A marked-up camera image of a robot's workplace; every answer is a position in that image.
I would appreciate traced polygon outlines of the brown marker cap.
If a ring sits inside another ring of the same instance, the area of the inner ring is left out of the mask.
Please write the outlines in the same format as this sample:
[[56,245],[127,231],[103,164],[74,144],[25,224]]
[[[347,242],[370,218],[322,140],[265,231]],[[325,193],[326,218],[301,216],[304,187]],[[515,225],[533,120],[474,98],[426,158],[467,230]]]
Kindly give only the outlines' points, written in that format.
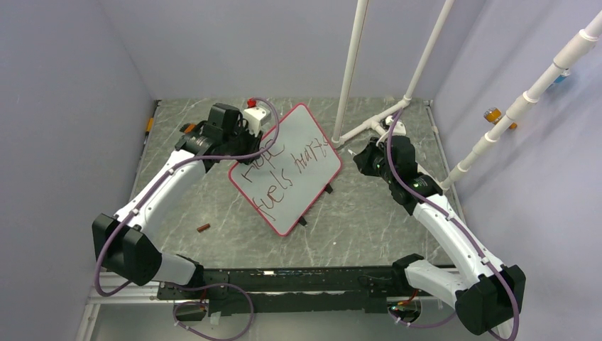
[[211,227],[211,225],[210,225],[210,224],[204,224],[204,225],[202,225],[201,227],[198,227],[198,228],[197,228],[197,231],[198,231],[199,233],[202,233],[203,231],[205,231],[205,230],[209,229],[210,227]]

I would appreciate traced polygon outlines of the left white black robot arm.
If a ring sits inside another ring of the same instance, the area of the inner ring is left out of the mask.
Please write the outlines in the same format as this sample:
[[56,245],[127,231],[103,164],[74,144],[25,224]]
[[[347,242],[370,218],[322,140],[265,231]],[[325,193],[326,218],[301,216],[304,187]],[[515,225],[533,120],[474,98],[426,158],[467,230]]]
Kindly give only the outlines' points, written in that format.
[[272,104],[252,98],[244,110],[213,104],[207,119],[181,126],[182,136],[151,181],[116,213],[93,221],[95,271],[112,271],[138,286],[173,283],[184,297],[197,297],[205,285],[203,265],[163,253],[155,245],[156,233],[167,212],[213,165],[222,160],[250,164],[265,153],[262,128],[277,120]]

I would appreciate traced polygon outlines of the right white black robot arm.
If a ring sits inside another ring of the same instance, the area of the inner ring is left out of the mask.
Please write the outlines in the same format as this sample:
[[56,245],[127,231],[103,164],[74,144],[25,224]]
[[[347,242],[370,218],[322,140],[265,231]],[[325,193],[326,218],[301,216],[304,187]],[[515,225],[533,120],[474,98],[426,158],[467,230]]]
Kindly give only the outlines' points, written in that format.
[[391,285],[407,295],[425,291],[454,309],[472,334],[518,321],[526,276],[517,265],[507,266],[474,236],[455,213],[437,182],[418,170],[415,148],[406,136],[370,138],[353,157],[358,171],[383,179],[397,204],[427,228],[447,253],[457,273],[452,274],[411,254],[392,265]]

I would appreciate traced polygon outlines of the red-framed whiteboard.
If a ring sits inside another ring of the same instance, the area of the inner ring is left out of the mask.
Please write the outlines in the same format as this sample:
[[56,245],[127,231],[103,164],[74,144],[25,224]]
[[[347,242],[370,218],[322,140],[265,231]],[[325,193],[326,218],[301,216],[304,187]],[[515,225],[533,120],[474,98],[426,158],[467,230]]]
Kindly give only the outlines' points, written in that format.
[[229,180],[279,236],[288,235],[342,169],[342,159],[306,104],[294,106],[261,144],[253,163],[234,164]]

